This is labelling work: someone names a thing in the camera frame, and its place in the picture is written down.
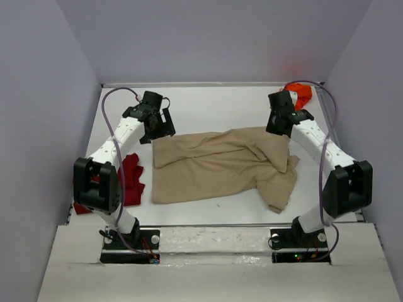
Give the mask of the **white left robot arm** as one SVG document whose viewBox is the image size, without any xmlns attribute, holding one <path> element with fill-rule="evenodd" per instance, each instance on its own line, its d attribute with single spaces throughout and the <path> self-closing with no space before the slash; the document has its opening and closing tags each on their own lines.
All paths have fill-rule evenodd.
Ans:
<svg viewBox="0 0 403 302">
<path fill-rule="evenodd" d="M 147 144 L 157 138 L 173 136 L 176 131 L 165 97 L 145 91 L 136 97 L 135 106 L 122 114 L 117 127 L 106 122 L 110 136 L 89 157 L 78 158 L 73 166 L 74 202 L 101 217 L 112 237 L 127 249 L 140 238 L 140 224 L 125 209 L 127 178 L 123 160 L 136 143 Z"/>
</svg>

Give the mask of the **beige t shirt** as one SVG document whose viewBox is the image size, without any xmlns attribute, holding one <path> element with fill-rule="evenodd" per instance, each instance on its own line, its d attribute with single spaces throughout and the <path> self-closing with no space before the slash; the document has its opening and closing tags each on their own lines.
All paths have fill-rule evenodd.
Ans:
<svg viewBox="0 0 403 302">
<path fill-rule="evenodd" d="M 268 208 L 281 213 L 297 182 L 300 159 L 289 140 L 263 127 L 175 135 L 152 144 L 154 204 L 232 196 L 257 190 Z"/>
</svg>

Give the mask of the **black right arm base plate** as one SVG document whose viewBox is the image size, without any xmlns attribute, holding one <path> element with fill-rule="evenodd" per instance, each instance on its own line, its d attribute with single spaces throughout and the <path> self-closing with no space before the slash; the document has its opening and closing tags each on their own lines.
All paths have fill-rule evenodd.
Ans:
<svg viewBox="0 0 403 302">
<path fill-rule="evenodd" d="M 295 239 L 291 228 L 272 228 L 268 246 L 272 250 L 274 264 L 331 261 L 324 229 Z"/>
</svg>

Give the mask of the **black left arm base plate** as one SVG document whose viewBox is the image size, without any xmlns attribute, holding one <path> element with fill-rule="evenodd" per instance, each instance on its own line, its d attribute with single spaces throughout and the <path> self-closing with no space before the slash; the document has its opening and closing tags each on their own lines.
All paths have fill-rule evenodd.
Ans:
<svg viewBox="0 0 403 302">
<path fill-rule="evenodd" d="M 100 230 L 103 237 L 100 261 L 103 264 L 159 264 L 159 244 L 161 230 L 158 228 L 141 228 L 140 237 L 134 243 L 126 239 L 128 248 L 117 232 L 106 228 Z"/>
</svg>

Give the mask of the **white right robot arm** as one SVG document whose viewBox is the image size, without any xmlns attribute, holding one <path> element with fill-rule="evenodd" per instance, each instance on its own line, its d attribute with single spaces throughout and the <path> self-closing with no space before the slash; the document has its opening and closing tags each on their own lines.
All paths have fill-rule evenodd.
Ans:
<svg viewBox="0 0 403 302">
<path fill-rule="evenodd" d="M 296 110 L 296 98 L 291 91 L 269 94 L 271 112 L 266 131 L 297 142 L 319 166 L 319 204 L 296 217 L 290 229 L 291 242 L 303 247 L 313 233 L 372 203 L 373 167 L 342 151 L 306 109 Z"/>
</svg>

